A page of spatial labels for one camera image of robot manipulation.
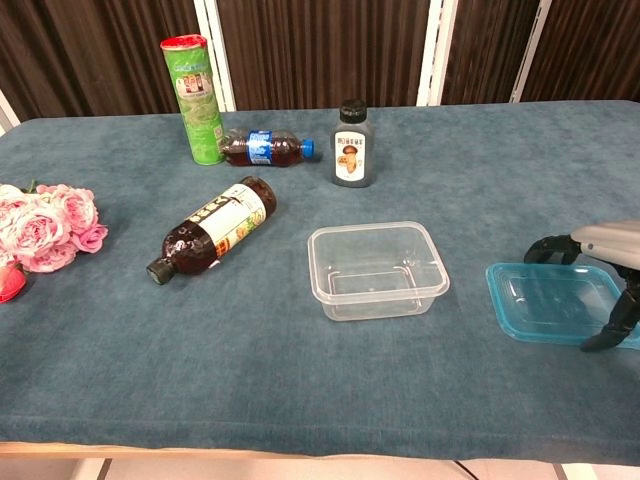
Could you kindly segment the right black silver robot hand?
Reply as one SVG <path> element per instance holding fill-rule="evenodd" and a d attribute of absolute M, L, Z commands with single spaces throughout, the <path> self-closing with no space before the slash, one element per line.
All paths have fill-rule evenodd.
<path fill-rule="evenodd" d="M 563 265 L 584 254 L 611 265 L 626 288 L 614 305 L 608 323 L 580 345 L 583 352 L 609 350 L 622 343 L 639 322 L 639 222 L 626 220 L 584 226 L 569 234 L 534 242 L 523 257 L 529 264 L 547 262 L 555 254 Z"/>

